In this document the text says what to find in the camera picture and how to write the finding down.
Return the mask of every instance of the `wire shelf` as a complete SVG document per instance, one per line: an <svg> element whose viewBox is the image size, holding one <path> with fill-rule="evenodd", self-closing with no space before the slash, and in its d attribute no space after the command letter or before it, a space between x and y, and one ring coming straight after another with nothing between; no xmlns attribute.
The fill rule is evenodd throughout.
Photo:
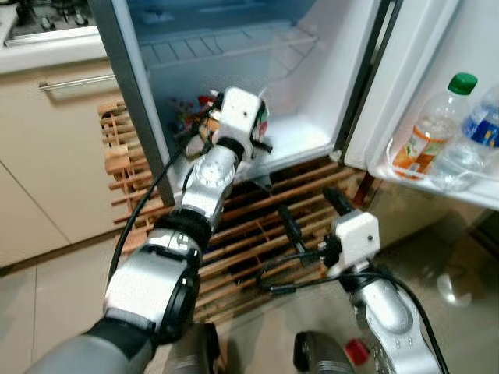
<svg viewBox="0 0 499 374"><path fill-rule="evenodd" d="M272 50L275 53L271 57L292 70L307 56L317 39L286 21L142 41L140 51L148 69L162 69Z"/></svg>

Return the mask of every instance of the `stove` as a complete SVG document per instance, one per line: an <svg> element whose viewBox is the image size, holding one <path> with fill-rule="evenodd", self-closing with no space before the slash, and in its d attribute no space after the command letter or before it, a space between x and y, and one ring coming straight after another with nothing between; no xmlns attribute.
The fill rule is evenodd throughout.
<svg viewBox="0 0 499 374"><path fill-rule="evenodd" d="M17 16L8 47L98 34L87 0L24 0Z"/></svg>

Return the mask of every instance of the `tiled floor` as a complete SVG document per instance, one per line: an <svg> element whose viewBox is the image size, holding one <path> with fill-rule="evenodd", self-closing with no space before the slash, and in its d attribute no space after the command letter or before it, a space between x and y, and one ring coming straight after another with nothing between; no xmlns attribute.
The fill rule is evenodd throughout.
<svg viewBox="0 0 499 374"><path fill-rule="evenodd" d="M64 256L44 256L0 278L2 373L23 372L59 341L87 329L101 314L112 238L87 243ZM469 238L449 248L430 231L396 250L386 263L417 293L433 322L451 372L499 372L499 266ZM460 287L476 299L465 308L446 304L435 288L445 269L466 268ZM348 297L337 284L279 298L218 327L222 355L231 374L295 372L296 333L321 330L344 344L359 330ZM162 348L147 368L160 374L168 356ZM359 372L373 372L372 362Z"/></svg>

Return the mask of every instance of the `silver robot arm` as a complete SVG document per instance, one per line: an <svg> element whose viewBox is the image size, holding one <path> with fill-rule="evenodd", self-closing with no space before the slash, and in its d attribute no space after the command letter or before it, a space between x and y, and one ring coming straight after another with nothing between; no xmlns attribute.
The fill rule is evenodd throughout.
<svg viewBox="0 0 499 374"><path fill-rule="evenodd" d="M325 189L324 195L340 214L332 232L341 252L328 276L372 273L369 260L380 249L377 218L354 210L338 190ZM407 295L379 277L345 277L340 282L351 295L357 323L374 353L377 372L441 373L421 334L418 309Z"/></svg>
<svg viewBox="0 0 499 374"><path fill-rule="evenodd" d="M262 111L259 97L225 91L216 145L196 161L179 205L112 276L102 319L50 351L29 374L143 372L158 345L182 336L193 317L203 251L239 163L252 157Z"/></svg>

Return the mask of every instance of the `green bottle cap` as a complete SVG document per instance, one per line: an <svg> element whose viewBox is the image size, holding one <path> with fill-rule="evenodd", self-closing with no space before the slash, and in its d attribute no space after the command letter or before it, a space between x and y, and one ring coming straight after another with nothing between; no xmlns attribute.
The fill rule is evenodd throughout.
<svg viewBox="0 0 499 374"><path fill-rule="evenodd" d="M460 72L452 78L447 89L457 95L469 95L477 82L478 79L473 74Z"/></svg>

